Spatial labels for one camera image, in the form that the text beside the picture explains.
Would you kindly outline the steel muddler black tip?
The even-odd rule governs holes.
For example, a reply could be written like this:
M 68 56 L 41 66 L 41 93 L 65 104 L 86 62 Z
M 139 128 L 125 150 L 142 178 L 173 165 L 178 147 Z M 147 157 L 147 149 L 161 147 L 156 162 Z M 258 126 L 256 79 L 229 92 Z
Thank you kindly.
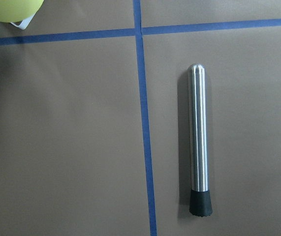
M 198 217 L 213 213 L 209 190 L 207 147 L 206 72 L 201 64 L 187 70 L 188 109 L 190 128 L 190 177 L 189 211 Z

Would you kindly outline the white cup rack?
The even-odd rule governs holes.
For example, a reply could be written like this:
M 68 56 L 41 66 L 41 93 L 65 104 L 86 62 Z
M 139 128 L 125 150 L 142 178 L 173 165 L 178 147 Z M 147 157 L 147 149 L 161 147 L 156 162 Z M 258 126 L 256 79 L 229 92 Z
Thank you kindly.
M 11 23 L 11 25 L 13 25 L 21 30 L 25 30 L 28 27 L 28 25 L 30 24 L 30 22 L 32 21 L 34 16 L 35 16 L 35 14 L 29 16 L 28 18 L 23 19 L 22 21 L 10 22 L 10 23 Z

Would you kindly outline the yellow-green upside-down cup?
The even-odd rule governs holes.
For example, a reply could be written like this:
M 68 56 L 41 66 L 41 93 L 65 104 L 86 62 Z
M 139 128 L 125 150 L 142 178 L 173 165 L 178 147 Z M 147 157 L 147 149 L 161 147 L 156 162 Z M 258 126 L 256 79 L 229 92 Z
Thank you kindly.
M 0 22 L 22 21 L 34 15 L 44 0 L 0 0 Z

